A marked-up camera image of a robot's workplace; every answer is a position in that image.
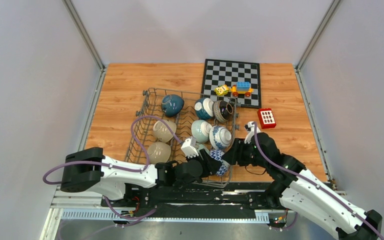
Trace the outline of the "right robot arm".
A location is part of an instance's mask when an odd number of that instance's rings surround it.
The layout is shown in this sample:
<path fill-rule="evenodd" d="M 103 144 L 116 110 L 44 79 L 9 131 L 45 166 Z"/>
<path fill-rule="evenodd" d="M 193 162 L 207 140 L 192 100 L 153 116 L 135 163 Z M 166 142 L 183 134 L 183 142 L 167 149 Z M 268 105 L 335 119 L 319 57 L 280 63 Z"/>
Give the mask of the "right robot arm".
<path fill-rule="evenodd" d="M 262 167 L 273 179 L 263 193 L 251 194 L 251 207 L 293 210 L 336 240 L 383 239 L 383 218 L 377 211 L 364 210 L 338 195 L 302 162 L 280 152 L 268 134 L 249 133 L 247 138 L 233 138 L 223 133 L 221 141 L 232 143 L 223 160 L 241 167 Z"/>

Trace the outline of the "grey wire dish rack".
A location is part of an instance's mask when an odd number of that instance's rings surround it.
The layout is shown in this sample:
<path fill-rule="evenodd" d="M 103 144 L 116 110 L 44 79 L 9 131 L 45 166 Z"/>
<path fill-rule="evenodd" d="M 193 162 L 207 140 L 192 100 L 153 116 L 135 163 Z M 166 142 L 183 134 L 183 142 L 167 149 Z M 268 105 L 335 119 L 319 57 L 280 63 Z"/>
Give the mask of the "grey wire dish rack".
<path fill-rule="evenodd" d="M 166 95 L 178 95 L 184 100 L 184 106 L 180 113 L 178 113 L 174 117 L 167 117 L 163 114 L 161 109 L 161 102 L 164 96 Z M 196 115 L 194 110 L 195 102 L 203 97 L 203 94 L 189 91 L 180 91 L 180 90 L 172 90 L 172 89 L 163 89 L 163 88 L 149 88 L 147 90 L 142 91 L 142 95 L 144 96 L 144 100 L 140 110 L 136 111 L 136 117 L 142 116 L 155 116 L 163 120 L 170 120 L 176 123 L 176 132 L 175 134 L 184 141 L 186 138 L 192 136 L 191 126 L 193 121 L 198 120 L 199 118 Z M 237 118 L 239 114 L 237 110 L 241 106 L 237 99 L 231 97 L 229 101 L 226 101 L 233 106 L 233 115 L 232 117 L 224 123 L 217 121 L 215 118 L 207 120 L 212 126 L 223 126 L 227 128 L 232 138 L 235 138 L 236 130 L 239 129 L 239 125 L 237 124 Z M 133 133 L 136 135 L 140 143 L 144 146 L 145 150 L 148 147 L 157 141 L 157 139 L 153 136 L 153 125 L 157 122 L 154 118 L 143 118 L 140 119 L 137 123 L 134 124 Z M 169 161 L 176 160 L 178 162 L 185 162 L 186 157 L 181 150 L 181 144 L 172 138 L 168 145 L 171 147 L 171 155 Z M 137 143 L 133 137 L 131 137 L 128 149 L 126 150 L 126 154 L 124 157 L 124 161 L 128 163 L 134 164 L 145 164 L 146 157 L 144 151 L 141 149 L 139 143 Z M 216 188 L 223 188 L 228 185 L 228 183 L 232 179 L 232 169 L 230 167 L 227 173 L 223 176 L 212 175 L 209 177 L 205 177 L 202 180 L 201 185 L 211 186 Z"/>

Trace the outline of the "blue zigzag red bowl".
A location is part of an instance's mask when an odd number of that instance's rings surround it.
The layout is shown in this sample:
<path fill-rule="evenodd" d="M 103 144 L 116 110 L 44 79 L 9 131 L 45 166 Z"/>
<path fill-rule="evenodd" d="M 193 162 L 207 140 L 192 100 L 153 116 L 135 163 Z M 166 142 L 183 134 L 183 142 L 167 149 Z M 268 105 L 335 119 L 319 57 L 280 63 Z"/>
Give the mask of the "blue zigzag red bowl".
<path fill-rule="evenodd" d="M 215 174 L 219 177 L 225 175 L 230 169 L 230 164 L 223 160 L 222 157 L 225 153 L 222 150 L 212 149 L 209 151 L 209 156 L 217 161 Z"/>

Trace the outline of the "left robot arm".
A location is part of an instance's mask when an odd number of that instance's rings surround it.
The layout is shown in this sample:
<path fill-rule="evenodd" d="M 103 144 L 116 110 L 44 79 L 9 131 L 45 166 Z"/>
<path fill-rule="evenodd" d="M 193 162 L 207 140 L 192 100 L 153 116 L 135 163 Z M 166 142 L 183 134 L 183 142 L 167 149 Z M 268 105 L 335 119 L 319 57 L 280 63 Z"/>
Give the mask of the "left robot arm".
<path fill-rule="evenodd" d="M 230 168 L 220 150 L 200 150 L 185 162 L 136 164 L 113 159 L 101 147 L 92 147 L 66 156 L 60 189 L 66 193 L 95 192 L 129 206 L 133 193 L 127 185 L 150 189 L 155 186 L 183 187 L 201 183 L 209 176 L 223 176 Z"/>

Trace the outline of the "white blue floral bowl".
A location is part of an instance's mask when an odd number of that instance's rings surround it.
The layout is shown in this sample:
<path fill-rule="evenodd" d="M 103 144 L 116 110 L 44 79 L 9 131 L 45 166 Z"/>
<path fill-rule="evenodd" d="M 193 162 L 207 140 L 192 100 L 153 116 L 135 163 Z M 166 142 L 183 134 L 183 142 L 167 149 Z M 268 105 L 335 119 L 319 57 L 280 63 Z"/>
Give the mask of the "white blue floral bowl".
<path fill-rule="evenodd" d="M 232 142 L 231 132 L 224 126 L 215 125 L 210 129 L 209 141 L 215 150 L 224 151 Z"/>

